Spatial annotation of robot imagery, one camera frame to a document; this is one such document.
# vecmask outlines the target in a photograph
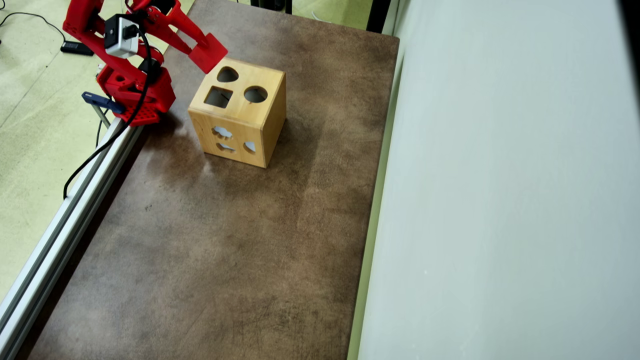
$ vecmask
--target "wooden shape sorter box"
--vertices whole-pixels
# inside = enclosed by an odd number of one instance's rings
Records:
[[[266,168],[287,116],[286,92],[284,72],[222,59],[189,105],[202,150]]]

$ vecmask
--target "green floor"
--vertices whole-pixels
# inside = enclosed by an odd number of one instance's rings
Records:
[[[313,12],[364,29],[371,1],[293,0],[293,14],[313,19]],[[185,11],[191,4],[182,1]],[[61,28],[67,6],[68,0],[6,0],[0,18],[39,13]],[[119,0],[105,0],[101,14],[121,8]],[[0,27],[0,40],[1,299],[58,210],[67,177],[94,149],[98,118],[80,94],[101,93],[95,73],[102,61],[60,53],[60,34],[36,17],[12,16]]]

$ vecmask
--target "brown table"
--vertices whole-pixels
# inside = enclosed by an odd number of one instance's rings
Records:
[[[346,357],[398,39],[226,0],[189,14],[287,73],[269,168],[202,152],[204,74],[167,51],[177,100],[21,357]]]

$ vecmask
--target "black cable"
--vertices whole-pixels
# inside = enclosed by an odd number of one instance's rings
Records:
[[[142,41],[144,41],[145,43],[145,49],[147,50],[147,61],[149,63],[151,63],[152,59],[151,59],[151,48],[149,47],[149,41],[147,40],[147,37],[145,36],[144,32],[142,32],[142,30],[140,30],[137,26],[135,26],[138,34],[142,37]],[[131,122],[133,121],[133,119],[135,119],[136,115],[138,114],[138,112],[140,111],[140,109],[142,108],[142,105],[145,102],[145,98],[147,97],[147,90],[149,89],[149,76],[147,75],[145,78],[145,84],[142,88],[142,93],[140,93],[140,100],[138,100],[138,103],[136,104],[135,109],[133,109],[133,112],[131,113],[131,116],[129,117],[129,120],[127,120],[127,122],[124,124],[123,127],[120,128],[120,130],[118,130],[117,133],[115,133],[111,138],[109,138],[109,140],[107,140],[104,144],[102,144],[102,146],[100,146],[96,151],[93,152],[93,154],[91,154],[91,156],[89,156],[87,158],[87,160],[84,161],[84,163],[82,163],[82,165],[80,165],[80,167],[78,167],[76,169],[76,171],[74,171],[73,174],[71,174],[71,176],[69,177],[69,180],[67,180],[67,182],[65,183],[65,188],[63,191],[63,199],[67,198],[67,188],[69,187],[69,184],[71,183],[71,181],[76,177],[76,175],[78,175],[78,173],[80,173],[80,171],[82,171],[82,169],[84,169],[85,166],[87,166],[87,164],[89,164],[89,162],[91,162],[91,160],[93,160],[93,158],[95,158],[96,156],[98,156],[98,154],[100,154],[104,149],[108,148],[109,146],[111,146],[111,144],[116,141],[116,139],[122,135],[122,133],[124,133],[124,131],[127,129],[127,127],[129,127],[129,125],[131,125]]]
[[[95,135],[95,146],[98,147],[98,142],[100,141],[100,129],[102,129],[102,120],[98,123],[98,133]]]
[[[42,20],[44,20],[44,22],[46,22],[46,23],[47,23],[48,25],[50,25],[52,28],[54,28],[54,29],[58,30],[58,33],[60,33],[60,35],[62,35],[62,39],[63,39],[64,41],[67,41],[67,38],[65,37],[65,34],[64,34],[62,31],[60,31],[60,29],[58,29],[54,24],[51,24],[49,21],[47,21],[47,19],[45,19],[42,15],[38,15],[38,14],[36,14],[36,13],[23,13],[23,12],[15,12],[15,13],[11,13],[11,14],[9,14],[9,15],[7,15],[7,16],[5,16],[5,17],[4,17],[4,19],[2,20],[2,22],[0,22],[0,26],[2,26],[2,25],[4,24],[4,22],[5,22],[7,19],[9,19],[9,16],[11,16],[11,15],[16,15],[16,14],[31,15],[31,16],[37,16],[37,17],[41,18]]]

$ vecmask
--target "blue clamp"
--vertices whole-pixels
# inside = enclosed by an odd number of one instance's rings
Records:
[[[83,92],[82,98],[87,104],[100,106],[101,108],[109,109],[116,114],[124,112],[124,106],[118,104],[115,101],[109,100],[106,97],[90,93],[88,91]]]

